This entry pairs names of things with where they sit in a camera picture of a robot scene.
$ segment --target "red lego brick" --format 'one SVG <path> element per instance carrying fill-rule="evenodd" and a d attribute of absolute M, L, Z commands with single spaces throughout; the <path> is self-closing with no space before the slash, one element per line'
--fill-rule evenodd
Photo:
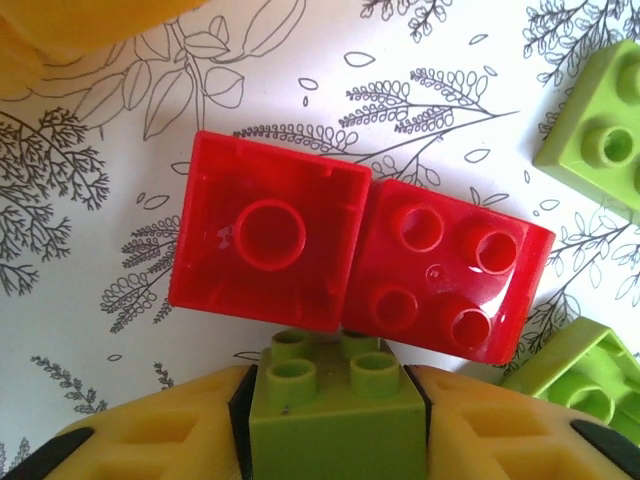
<path fill-rule="evenodd" d="M 511 360 L 555 235 L 404 183 L 372 185 L 344 328 L 483 363 Z"/>
<path fill-rule="evenodd" d="M 337 330 L 370 183 L 366 167 L 198 133 L 170 303 Z"/>

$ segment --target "plastic toy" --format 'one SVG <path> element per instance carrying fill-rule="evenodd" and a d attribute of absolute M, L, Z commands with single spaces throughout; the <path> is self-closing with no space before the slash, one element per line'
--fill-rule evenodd
<path fill-rule="evenodd" d="M 479 362 L 508 362 L 554 238 L 422 188 L 376 184 L 342 325 Z"/>
<path fill-rule="evenodd" d="M 395 180 L 371 185 L 366 167 L 200 132 L 169 301 L 507 362 L 554 238 Z"/>
<path fill-rule="evenodd" d="M 433 403 L 429 480 L 640 479 L 640 449 L 589 415 L 460 374 L 410 370 Z"/>
<path fill-rule="evenodd" d="M 640 480 L 640 449 L 585 413 L 436 368 L 403 370 L 377 338 L 292 330 L 259 367 L 70 425 L 3 480 L 241 478 Z"/>
<path fill-rule="evenodd" d="M 640 446 L 640 365 L 609 327 L 578 318 L 503 386 L 586 412 Z"/>
<path fill-rule="evenodd" d="M 285 331 L 262 353 L 249 427 L 256 480 L 424 480 L 425 402 L 377 338 L 314 344 Z"/>
<path fill-rule="evenodd" d="M 34 85 L 42 76 L 43 63 L 76 60 L 204 1 L 2 0 L 0 95 Z"/>
<path fill-rule="evenodd" d="M 640 45 L 594 53 L 534 164 L 596 202 L 622 202 L 640 222 Z"/>
<path fill-rule="evenodd" d="M 370 180 L 358 165 L 198 133 L 170 302 L 335 332 Z"/>

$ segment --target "green duplo brick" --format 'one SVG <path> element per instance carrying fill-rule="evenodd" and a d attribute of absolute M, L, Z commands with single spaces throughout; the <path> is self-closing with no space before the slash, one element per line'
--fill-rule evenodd
<path fill-rule="evenodd" d="M 502 386 L 591 414 L 640 446 L 640 365 L 593 320 L 560 330 Z"/>
<path fill-rule="evenodd" d="M 574 190 L 623 203 L 640 224 L 640 46 L 588 60 L 533 163 Z"/>
<path fill-rule="evenodd" d="M 274 336 L 249 426 L 255 480 L 425 478 L 425 401 L 377 338 Z"/>

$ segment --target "white paper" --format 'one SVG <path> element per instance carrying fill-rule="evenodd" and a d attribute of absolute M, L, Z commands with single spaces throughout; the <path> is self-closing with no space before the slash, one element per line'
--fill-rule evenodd
<path fill-rule="evenodd" d="M 640 351 L 640 229 L 531 165 L 589 52 L 639 35 L 629 2 L 581 4 L 215 0 L 2 102 L 0 473 L 85 414 L 251 361 L 282 328 L 165 308 L 198 128 L 417 172 L 556 232 L 508 368 L 578 313 Z M 449 101 L 427 81 L 438 72 Z"/>

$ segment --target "yellow blurred object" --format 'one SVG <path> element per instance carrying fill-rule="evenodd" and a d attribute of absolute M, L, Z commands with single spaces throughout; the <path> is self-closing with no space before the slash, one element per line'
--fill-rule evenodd
<path fill-rule="evenodd" d="M 33 85 L 44 71 L 36 50 L 0 18 L 0 97 Z"/>
<path fill-rule="evenodd" d="M 93 435 L 47 480 L 240 480 L 228 403 L 248 367 L 221 370 L 93 415 Z"/>
<path fill-rule="evenodd" d="M 0 96 L 34 85 L 42 60 L 69 62 L 205 0 L 0 0 Z"/>
<path fill-rule="evenodd" d="M 570 425 L 589 415 L 432 367 L 429 480 L 630 480 Z"/>

